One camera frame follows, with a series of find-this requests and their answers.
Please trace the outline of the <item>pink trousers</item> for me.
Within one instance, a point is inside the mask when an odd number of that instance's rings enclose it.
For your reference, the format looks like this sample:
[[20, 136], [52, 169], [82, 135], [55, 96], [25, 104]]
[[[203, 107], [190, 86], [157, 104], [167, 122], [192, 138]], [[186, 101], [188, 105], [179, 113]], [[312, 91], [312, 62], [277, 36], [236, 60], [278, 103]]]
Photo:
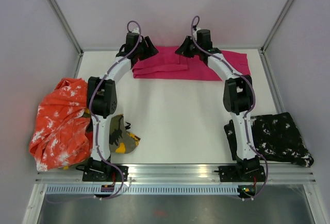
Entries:
[[174, 47], [156, 47], [159, 53], [155, 56], [138, 61], [133, 69], [136, 79], [168, 79], [168, 80], [197, 80], [221, 81], [221, 78], [198, 56], [186, 58], [177, 55]]

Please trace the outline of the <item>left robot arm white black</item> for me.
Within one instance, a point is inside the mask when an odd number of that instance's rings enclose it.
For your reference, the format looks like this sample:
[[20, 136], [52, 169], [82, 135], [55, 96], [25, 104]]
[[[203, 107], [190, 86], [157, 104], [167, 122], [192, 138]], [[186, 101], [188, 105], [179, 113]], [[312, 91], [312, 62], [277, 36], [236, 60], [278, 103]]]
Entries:
[[138, 60], [155, 56], [159, 51], [148, 36], [128, 32], [126, 42], [116, 54], [114, 63], [103, 77], [90, 77], [87, 86], [87, 107], [93, 125], [91, 157], [83, 169], [84, 182], [106, 182], [123, 173], [110, 163], [110, 123], [117, 108], [116, 84]]

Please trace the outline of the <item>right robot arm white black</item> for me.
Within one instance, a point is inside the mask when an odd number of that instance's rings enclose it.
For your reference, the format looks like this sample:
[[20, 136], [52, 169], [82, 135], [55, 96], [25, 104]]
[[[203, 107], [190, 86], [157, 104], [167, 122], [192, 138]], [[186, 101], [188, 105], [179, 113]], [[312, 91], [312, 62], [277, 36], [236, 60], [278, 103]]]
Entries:
[[236, 70], [222, 52], [213, 47], [210, 30], [196, 25], [175, 53], [187, 58], [199, 56], [224, 81], [223, 104], [232, 117], [236, 135], [235, 175], [239, 181], [264, 181], [266, 172], [260, 164], [252, 134], [250, 112], [255, 107], [255, 93], [251, 77]]

